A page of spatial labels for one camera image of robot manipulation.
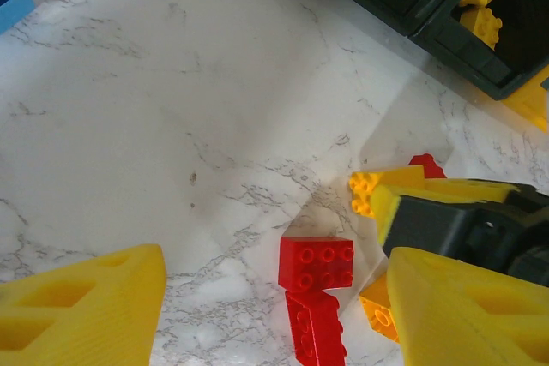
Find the marble countertop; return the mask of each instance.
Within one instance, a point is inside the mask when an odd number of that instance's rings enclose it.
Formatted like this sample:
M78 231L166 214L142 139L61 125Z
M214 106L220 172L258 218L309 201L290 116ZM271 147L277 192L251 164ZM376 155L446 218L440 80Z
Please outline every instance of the marble countertop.
M352 171L432 153L549 188L549 140L350 0L45 0L0 36L0 281L138 243L169 273L152 365L296 365L285 231L355 241L348 365L402 365Z

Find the lego duplo brick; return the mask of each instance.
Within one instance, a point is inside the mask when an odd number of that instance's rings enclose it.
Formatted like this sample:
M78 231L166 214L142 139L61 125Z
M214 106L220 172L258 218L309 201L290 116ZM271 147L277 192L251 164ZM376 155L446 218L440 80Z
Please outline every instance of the lego duplo brick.
M387 292L387 274L384 273L374 283L364 288L359 298L371 328L398 343L398 332L393 321Z
M291 292L349 287L353 283L353 241L341 237L283 237L280 286Z
M323 291L286 292L295 356L304 366L345 366L337 299Z

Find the orange lego brick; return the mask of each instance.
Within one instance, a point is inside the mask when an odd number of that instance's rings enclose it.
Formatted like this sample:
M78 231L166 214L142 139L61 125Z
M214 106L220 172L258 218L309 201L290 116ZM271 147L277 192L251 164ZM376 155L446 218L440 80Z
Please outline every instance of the orange lego brick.
M384 273L374 283L364 288L360 292L359 299L371 328L398 343L398 332L391 313L389 293L387 292L387 274Z
M353 192L351 207L356 214L374 218L371 210L371 194L379 184L396 184L411 187L423 187L423 166L408 166L386 171L357 171L351 175L349 187Z

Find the red lego brick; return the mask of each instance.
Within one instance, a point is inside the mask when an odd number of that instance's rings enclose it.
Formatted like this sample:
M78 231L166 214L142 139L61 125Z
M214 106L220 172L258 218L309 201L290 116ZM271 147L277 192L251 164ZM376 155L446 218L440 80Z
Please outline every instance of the red lego brick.
M283 237L278 284L290 292L349 287L353 241L340 237Z
M286 292L295 357L304 366L345 366L337 299L323 291Z
M423 166L425 179L445 179L446 175L442 167L437 165L435 158L429 153L412 157L408 166Z

